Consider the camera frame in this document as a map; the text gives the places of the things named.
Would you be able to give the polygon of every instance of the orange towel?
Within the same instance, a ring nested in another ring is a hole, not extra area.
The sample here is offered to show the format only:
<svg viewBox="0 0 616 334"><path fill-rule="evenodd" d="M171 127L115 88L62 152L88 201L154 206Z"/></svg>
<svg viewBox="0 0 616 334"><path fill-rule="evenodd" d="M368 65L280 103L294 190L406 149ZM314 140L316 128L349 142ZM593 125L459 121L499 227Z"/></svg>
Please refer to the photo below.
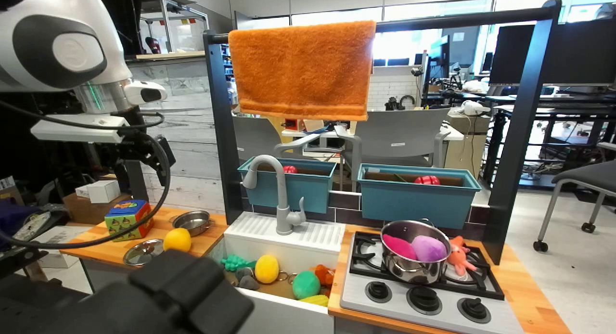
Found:
<svg viewBox="0 0 616 334"><path fill-rule="evenodd" d="M376 23L232 31L242 112L365 121Z"/></svg>

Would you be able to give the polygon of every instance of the stovetop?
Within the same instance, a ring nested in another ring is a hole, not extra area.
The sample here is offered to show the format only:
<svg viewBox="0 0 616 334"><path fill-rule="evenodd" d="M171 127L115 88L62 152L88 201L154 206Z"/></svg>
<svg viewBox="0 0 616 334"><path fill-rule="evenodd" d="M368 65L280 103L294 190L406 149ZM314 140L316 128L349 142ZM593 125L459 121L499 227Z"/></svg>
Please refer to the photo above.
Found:
<svg viewBox="0 0 616 334"><path fill-rule="evenodd" d="M478 248L467 254L476 272L460 277L448 264L430 285L406 283L387 271L379 234L357 232L351 248L342 308L463 334L523 333Z"/></svg>

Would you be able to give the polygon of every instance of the teal planter box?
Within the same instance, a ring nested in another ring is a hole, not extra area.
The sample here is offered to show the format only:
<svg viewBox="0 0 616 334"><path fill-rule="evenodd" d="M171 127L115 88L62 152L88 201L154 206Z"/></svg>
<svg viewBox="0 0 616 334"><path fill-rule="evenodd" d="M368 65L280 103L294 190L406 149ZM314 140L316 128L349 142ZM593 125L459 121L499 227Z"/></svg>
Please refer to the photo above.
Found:
<svg viewBox="0 0 616 334"><path fill-rule="evenodd" d="M242 179L246 176L253 158L238 168L238 171L242 174ZM294 166L300 171L306 170L306 172L310 172L310 174L284 175L284 180L286 180L286 196L291 210L299 211L299 199L303 197L305 211L321 214L327 213L336 163L290 158L278 158L278 160L282 163L282 167ZM269 165L262 163L259 167L269 167ZM257 187L246 189L246 193L252 205L277 207L278 188L276 172L273 169L270 171L257 170Z"/></svg>
<svg viewBox="0 0 616 334"><path fill-rule="evenodd" d="M366 179L378 172L381 178L429 176L447 178L453 185L422 185L411 182ZM462 169L402 167L362 164L358 181L361 184L361 212L375 220L420 220L428 218L436 227L460 229L464 226L475 193L481 190L471 173Z"/></svg>

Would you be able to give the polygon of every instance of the faucet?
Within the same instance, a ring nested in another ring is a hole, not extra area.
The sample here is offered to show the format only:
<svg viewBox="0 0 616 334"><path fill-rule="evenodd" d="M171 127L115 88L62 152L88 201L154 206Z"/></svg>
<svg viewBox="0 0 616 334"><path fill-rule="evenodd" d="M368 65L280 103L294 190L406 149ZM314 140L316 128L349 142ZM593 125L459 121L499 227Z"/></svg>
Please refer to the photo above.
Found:
<svg viewBox="0 0 616 334"><path fill-rule="evenodd" d="M260 154L256 156L250 163L248 172L244 176L244 187L254 189L257 187L257 167L261 163L268 163L276 171L276 180L278 183L278 206L276 207L276 233L280 235L289 235L293 233L293 226L299 226L302 222L306 222L306 213L304 213L304 198L299 200L299 211L291 211L286 199L286 181L284 180L284 170L280 161L269 154Z"/></svg>

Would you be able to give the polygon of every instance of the red toy tomato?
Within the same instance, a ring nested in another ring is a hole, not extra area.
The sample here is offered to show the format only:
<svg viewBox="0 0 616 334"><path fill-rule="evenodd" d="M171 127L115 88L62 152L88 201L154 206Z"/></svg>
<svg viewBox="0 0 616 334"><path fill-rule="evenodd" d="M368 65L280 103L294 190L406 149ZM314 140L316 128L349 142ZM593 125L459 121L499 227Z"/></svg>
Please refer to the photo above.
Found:
<svg viewBox="0 0 616 334"><path fill-rule="evenodd" d="M293 166L284 166L282 167L282 170L285 173L289 173L289 174L297 174L297 168L293 167Z"/></svg>
<svg viewBox="0 0 616 334"><path fill-rule="evenodd" d="M433 175L419 177L415 179L414 182L424 183L425 185L440 185L440 181L438 181L438 178L436 178L436 176L433 176Z"/></svg>

